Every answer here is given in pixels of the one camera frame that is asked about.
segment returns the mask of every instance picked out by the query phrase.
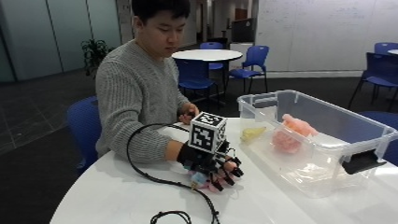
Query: sleeve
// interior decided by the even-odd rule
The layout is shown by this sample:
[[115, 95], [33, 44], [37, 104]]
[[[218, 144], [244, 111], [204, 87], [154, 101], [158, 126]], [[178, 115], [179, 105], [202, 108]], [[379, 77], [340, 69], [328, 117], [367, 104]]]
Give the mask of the sleeve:
[[[142, 128], [139, 117], [143, 109], [140, 80], [123, 64], [106, 62], [96, 76], [102, 138], [106, 146], [127, 158], [127, 142]], [[132, 139], [128, 150], [132, 161], [166, 161], [166, 149], [171, 137], [147, 128]]]

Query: black hair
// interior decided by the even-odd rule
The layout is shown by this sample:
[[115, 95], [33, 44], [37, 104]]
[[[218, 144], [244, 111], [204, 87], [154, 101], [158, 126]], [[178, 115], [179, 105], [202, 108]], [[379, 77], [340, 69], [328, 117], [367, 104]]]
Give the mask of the black hair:
[[148, 19], [156, 16], [159, 11], [172, 11], [174, 19], [186, 17], [191, 13], [190, 0], [132, 0], [135, 16], [140, 18], [144, 24]]

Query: black cable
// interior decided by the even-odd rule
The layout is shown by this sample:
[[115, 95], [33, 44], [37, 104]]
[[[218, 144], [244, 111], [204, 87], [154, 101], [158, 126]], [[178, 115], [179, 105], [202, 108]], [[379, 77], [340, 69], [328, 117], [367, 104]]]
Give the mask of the black cable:
[[[152, 175], [150, 175], [148, 173], [146, 173], [146, 172], [144, 172], [144, 171], [143, 171], [143, 170], [134, 164], [134, 161], [132, 161], [131, 156], [130, 156], [130, 150], [128, 150], [131, 141], [132, 141], [134, 137], [138, 135], [138, 133], [140, 133], [146, 128], [148, 128], [148, 127], [151, 127], [151, 126], [172, 127], [172, 128], [180, 129], [180, 130], [183, 130], [183, 131], [186, 131], [186, 132], [190, 132], [187, 129], [182, 128], [180, 126], [178, 126], [178, 125], [175, 125], [175, 124], [154, 123], [154, 124], [148, 124], [148, 125], [142, 126], [142, 128], [138, 129], [138, 130], [132, 133], [132, 135], [130, 136], [130, 138], [128, 138], [128, 140], [127, 140], [127, 149], [126, 149], [126, 151], [127, 151], [127, 158], [128, 158], [128, 161], [130, 161], [131, 166], [134, 167], [134, 169], [136, 170], [136, 172], [138, 172], [140, 175], [143, 175], [147, 179], [150, 179], [151, 181], [154, 181], [154, 182], [156, 182], [156, 183], [167, 184], [167, 185], [179, 186], [179, 187], [182, 187], [182, 188], [184, 188], [184, 189], [190, 189], [190, 190], [194, 190], [195, 192], [198, 192], [198, 193], [202, 195], [202, 197], [204, 198], [204, 200], [206, 200], [206, 201], [208, 202], [208, 204], [210, 204], [210, 208], [211, 208], [211, 211], [212, 211], [212, 217], [214, 217], [214, 219], [212, 219], [212, 224], [215, 224], [215, 221], [218, 222], [218, 224], [220, 224], [220, 220], [219, 220], [219, 211], [216, 211], [216, 208], [215, 208], [215, 206], [214, 206], [214, 202], [212, 202], [211, 198], [208, 197], [208, 195], [206, 195], [199, 189], [192, 189], [191, 186], [182, 184], [182, 182], [175, 182], [175, 181], [171, 181], [171, 180], [164, 180], [164, 179], [159, 179], [159, 178], [156, 178], [155, 176], [152, 176]], [[151, 219], [151, 224], [158, 223], [158, 219], [160, 218], [159, 215], [162, 215], [162, 217], [163, 217], [163, 216], [170, 215], [170, 214], [176, 214], [176, 215], [179, 215], [179, 216], [182, 216], [182, 217], [184, 218], [184, 216], [183, 216], [180, 213], [183, 213], [183, 214], [186, 214], [186, 215], [188, 216], [188, 214], [187, 214], [186, 212], [183, 212], [183, 211], [171, 211], [171, 212], [166, 212], [166, 213], [159, 213], [156, 216], [152, 217], [152, 219]], [[186, 220], [186, 222], [187, 222], [188, 224], [192, 223], [192, 222], [191, 222], [191, 218], [190, 218], [190, 216], [188, 216], [188, 219], [184, 218], [184, 220]]]

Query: robotic hand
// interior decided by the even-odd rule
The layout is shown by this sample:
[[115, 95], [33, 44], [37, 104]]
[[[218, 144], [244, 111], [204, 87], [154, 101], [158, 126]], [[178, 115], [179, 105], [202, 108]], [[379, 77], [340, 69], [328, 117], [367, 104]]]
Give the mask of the robotic hand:
[[235, 185], [234, 176], [244, 175], [238, 157], [228, 156], [230, 142], [226, 140], [227, 118], [202, 112], [192, 120], [191, 138], [184, 144], [179, 162], [194, 173], [192, 188], [214, 186], [224, 190], [222, 182]]

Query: potted plant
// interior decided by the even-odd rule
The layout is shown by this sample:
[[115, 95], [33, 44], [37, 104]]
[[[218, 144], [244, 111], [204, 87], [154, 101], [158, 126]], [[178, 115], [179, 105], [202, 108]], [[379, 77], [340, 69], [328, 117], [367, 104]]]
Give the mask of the potted plant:
[[96, 78], [95, 71], [98, 70], [100, 63], [107, 54], [115, 48], [110, 48], [103, 40], [90, 39], [83, 42], [83, 50], [86, 54], [86, 75]]

